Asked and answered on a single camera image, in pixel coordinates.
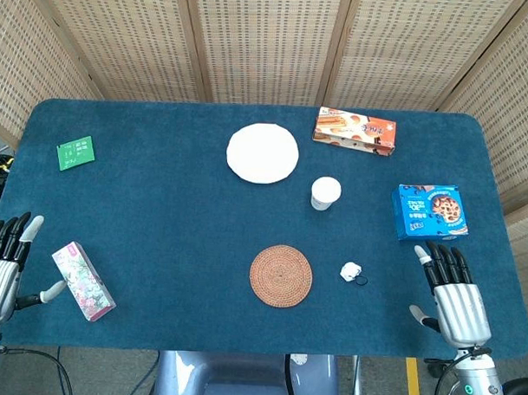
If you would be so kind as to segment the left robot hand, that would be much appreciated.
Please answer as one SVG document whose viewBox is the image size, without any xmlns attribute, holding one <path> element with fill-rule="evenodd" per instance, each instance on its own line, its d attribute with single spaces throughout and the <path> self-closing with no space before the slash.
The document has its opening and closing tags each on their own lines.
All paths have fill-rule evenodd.
<svg viewBox="0 0 528 395">
<path fill-rule="evenodd" d="M 67 282 L 60 280 L 34 295 L 17 294 L 30 246 L 42 227 L 43 219 L 25 212 L 20 217 L 0 220 L 0 324 L 17 310 L 53 301 L 67 287 Z"/>
</svg>

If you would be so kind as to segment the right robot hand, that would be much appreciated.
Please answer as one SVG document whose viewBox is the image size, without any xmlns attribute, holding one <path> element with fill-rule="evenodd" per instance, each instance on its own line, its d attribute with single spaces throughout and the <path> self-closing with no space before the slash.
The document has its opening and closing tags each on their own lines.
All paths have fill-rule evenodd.
<svg viewBox="0 0 528 395">
<path fill-rule="evenodd" d="M 414 253 L 422 266 L 437 316 L 430 317 L 416 305 L 411 315 L 424 327 L 440 333 L 457 349 L 483 346 L 492 336 L 482 295 L 473 282 L 469 266 L 459 249 L 436 245 L 416 245 Z"/>
</svg>

